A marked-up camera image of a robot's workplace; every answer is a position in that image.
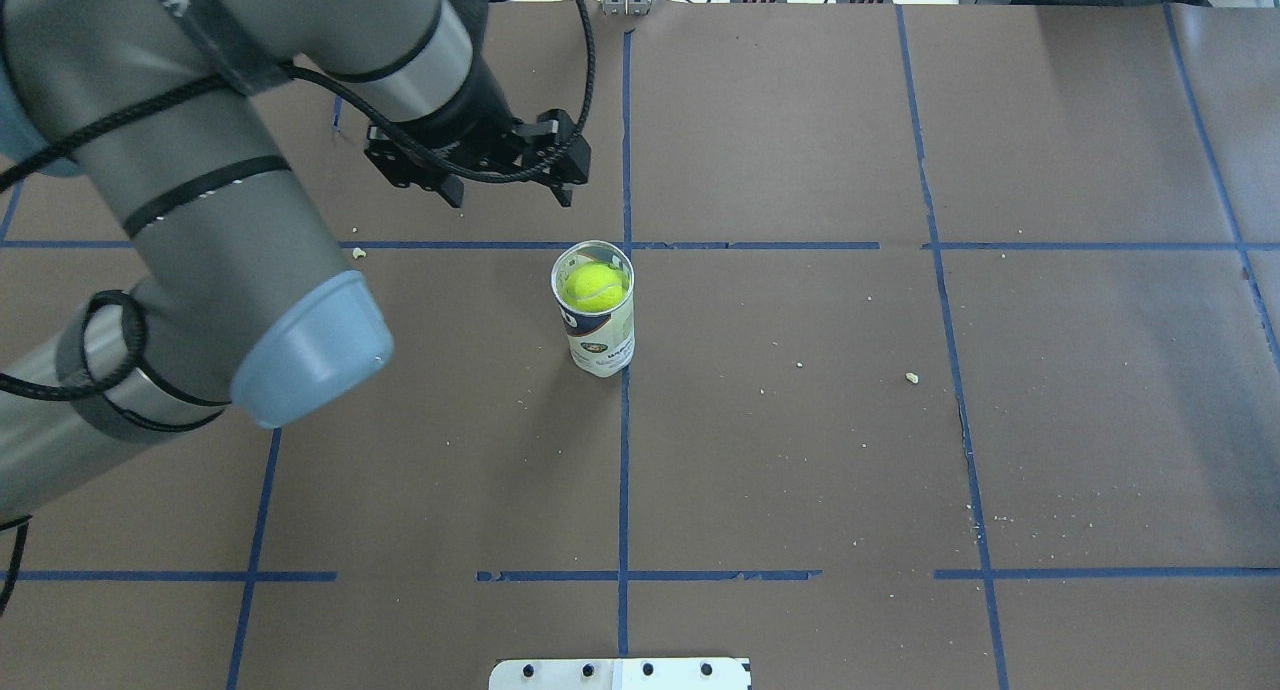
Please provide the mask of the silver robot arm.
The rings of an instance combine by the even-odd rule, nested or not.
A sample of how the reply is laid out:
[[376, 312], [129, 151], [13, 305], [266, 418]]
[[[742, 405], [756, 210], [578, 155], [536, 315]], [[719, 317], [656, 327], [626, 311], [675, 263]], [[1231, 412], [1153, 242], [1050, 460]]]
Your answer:
[[296, 421], [394, 343], [250, 99], [297, 56], [387, 134], [526, 178], [483, 58], [508, 0], [3, 0], [3, 156], [86, 175], [148, 270], [3, 379], [3, 524], [228, 406]]

